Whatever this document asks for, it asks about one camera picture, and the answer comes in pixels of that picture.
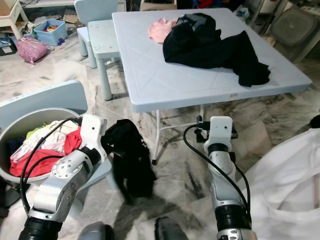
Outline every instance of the pink cloth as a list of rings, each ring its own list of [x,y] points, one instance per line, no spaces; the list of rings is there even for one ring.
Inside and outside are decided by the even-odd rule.
[[[64,142],[64,152],[65,154],[62,154],[58,151],[53,151],[49,149],[37,149],[35,153],[33,154],[28,167],[26,168],[25,175],[29,172],[30,168],[32,167],[33,164],[36,163],[36,161],[47,157],[47,156],[66,156],[70,154],[72,151],[75,149],[79,148],[81,143],[82,143],[82,138],[80,136],[80,130],[81,127],[73,132],[70,132],[69,134],[66,135],[65,137],[65,142]],[[20,177],[22,174],[22,170],[24,169],[24,166],[26,164],[26,161],[28,160],[30,154],[32,151],[29,151],[27,154],[25,154],[22,158],[20,158],[18,163],[15,163],[13,159],[10,159],[11,161],[11,166],[10,166],[10,173],[13,176]],[[46,160],[43,160],[40,162],[31,172],[30,177],[37,177],[41,176],[43,174],[47,174],[51,172],[51,169],[53,165],[58,161],[59,158],[48,158]]]
[[[177,19],[166,20],[161,18],[153,22],[149,27],[149,38],[156,41],[158,44],[163,44],[171,29],[176,25]]]
[[[66,155],[72,153],[75,149],[78,149],[82,143],[82,138],[80,136],[80,130],[81,127],[79,127],[77,130],[70,132],[65,137],[64,142],[64,152]]]
[[[14,163],[14,161],[11,159],[10,173],[13,176],[16,176],[16,177],[21,176],[22,170],[24,169],[24,166],[25,166],[26,161],[28,160],[30,154],[31,154],[31,151],[28,152],[26,155],[24,155],[19,160],[18,163]],[[47,156],[62,156],[63,157],[64,155],[60,152],[57,152],[57,151],[52,151],[52,150],[48,150],[48,149],[37,149],[35,151],[35,153],[33,154],[32,158],[28,164],[28,167],[26,168],[25,176],[29,172],[32,165],[36,163],[36,161],[38,161],[44,157],[47,157]],[[59,160],[59,158],[48,158],[46,160],[43,160],[33,169],[32,173],[30,174],[30,177],[32,178],[32,177],[36,177],[36,176],[50,173],[53,165],[58,160]]]

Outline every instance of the table top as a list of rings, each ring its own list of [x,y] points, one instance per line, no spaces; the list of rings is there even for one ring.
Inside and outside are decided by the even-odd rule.
[[[216,21],[221,39],[245,30],[259,62],[269,65],[270,82],[240,86],[232,69],[201,69],[166,63],[162,45],[148,37],[160,18],[204,13]],[[125,82],[134,112],[181,108],[305,90],[312,82],[226,8],[115,12],[112,14]]]

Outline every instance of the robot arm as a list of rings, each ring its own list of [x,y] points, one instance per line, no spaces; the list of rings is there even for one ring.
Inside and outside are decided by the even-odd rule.
[[[50,176],[40,185],[28,212],[20,240],[56,240],[79,188],[93,173],[94,165],[105,161],[101,146],[107,122],[98,116],[85,114],[80,135],[81,149],[59,159]]]
[[[208,138],[201,136],[202,130],[209,131]],[[231,161],[231,139],[237,137],[233,121],[228,116],[213,116],[210,122],[197,121],[197,142],[204,142],[207,159],[218,166],[236,185],[236,165]],[[252,231],[250,207],[245,205],[236,187],[216,167],[209,164],[212,206],[217,221],[218,240],[256,240]]]

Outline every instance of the blue plastic bin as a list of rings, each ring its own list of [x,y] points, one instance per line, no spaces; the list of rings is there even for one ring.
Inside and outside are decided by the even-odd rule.
[[[50,25],[57,25],[58,27],[53,31],[44,31],[47,21],[41,23],[34,28],[38,39],[50,46],[58,46],[58,40],[66,39],[68,37],[66,24],[64,21],[49,19]]]

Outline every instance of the black cloth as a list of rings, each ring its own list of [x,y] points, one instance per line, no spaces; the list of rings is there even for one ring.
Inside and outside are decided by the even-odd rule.
[[[101,138],[106,153],[113,153],[114,180],[127,203],[132,197],[151,197],[157,179],[150,164],[150,151],[135,124],[118,120]]]
[[[11,156],[12,154],[15,153],[15,151],[17,151],[21,145],[24,143],[24,140],[26,140],[26,137],[25,136],[21,136],[21,137],[18,137],[16,139],[12,139],[12,140],[9,140],[7,141],[7,150],[9,152],[9,155]]]
[[[320,115],[315,116],[310,121],[310,126],[313,129],[320,129]]]
[[[164,60],[194,68],[233,69],[239,76],[239,84],[245,87],[269,82],[268,66],[258,62],[245,31],[223,40],[220,35],[212,17],[203,13],[185,14],[164,40]]]

